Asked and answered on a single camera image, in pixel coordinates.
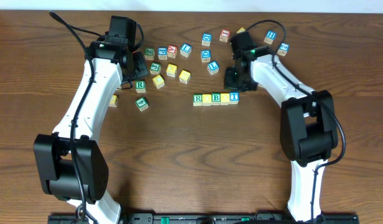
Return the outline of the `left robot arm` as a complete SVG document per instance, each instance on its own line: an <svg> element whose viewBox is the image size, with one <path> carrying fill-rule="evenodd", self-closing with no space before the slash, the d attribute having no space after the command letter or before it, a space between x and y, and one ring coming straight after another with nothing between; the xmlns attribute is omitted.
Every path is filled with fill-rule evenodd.
<svg viewBox="0 0 383 224"><path fill-rule="evenodd" d="M126 44L93 41L71 105L51 134L38 134L34 155L42 190L75 207L89 223L118 223L121 206L107 191L108 165L98 147L114 92L148 74L142 52Z"/></svg>

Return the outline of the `green B block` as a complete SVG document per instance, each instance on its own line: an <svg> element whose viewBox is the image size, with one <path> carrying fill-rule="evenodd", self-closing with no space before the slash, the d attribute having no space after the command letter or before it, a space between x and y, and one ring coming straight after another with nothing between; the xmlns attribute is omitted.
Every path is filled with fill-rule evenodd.
<svg viewBox="0 0 383 224"><path fill-rule="evenodd" d="M220 105L221 104L221 94L220 93L212 93L211 94L211 104L212 105Z"/></svg>

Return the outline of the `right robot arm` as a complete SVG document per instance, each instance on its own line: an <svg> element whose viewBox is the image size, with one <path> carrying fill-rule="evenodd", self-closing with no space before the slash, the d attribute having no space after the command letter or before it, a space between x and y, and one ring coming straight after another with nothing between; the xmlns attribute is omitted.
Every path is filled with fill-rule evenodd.
<svg viewBox="0 0 383 224"><path fill-rule="evenodd" d="M268 46L233 47L232 56L235 64L226 70L227 87L253 91L262 85L281 109L280 144L292 168L290 216L297 222L316 221L325 165L338 145L331 94L304 85Z"/></svg>

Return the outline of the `blue T block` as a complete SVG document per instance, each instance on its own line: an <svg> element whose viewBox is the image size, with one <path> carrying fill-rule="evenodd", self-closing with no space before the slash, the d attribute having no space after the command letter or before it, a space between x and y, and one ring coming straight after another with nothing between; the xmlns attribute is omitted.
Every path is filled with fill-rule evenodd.
<svg viewBox="0 0 383 224"><path fill-rule="evenodd" d="M231 92L229 94L229 103L232 105L236 105L239 103L239 93L238 92Z"/></svg>

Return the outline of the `yellow O block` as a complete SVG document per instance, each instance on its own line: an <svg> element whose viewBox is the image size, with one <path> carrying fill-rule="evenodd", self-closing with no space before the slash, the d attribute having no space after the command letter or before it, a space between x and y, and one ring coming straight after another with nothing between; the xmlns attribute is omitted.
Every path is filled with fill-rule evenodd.
<svg viewBox="0 0 383 224"><path fill-rule="evenodd" d="M230 102L230 94L229 93L221 93L220 94L220 105L229 105Z"/></svg>
<svg viewBox="0 0 383 224"><path fill-rule="evenodd" d="M212 95L211 94L202 94L202 105L203 106L211 106L212 104Z"/></svg>

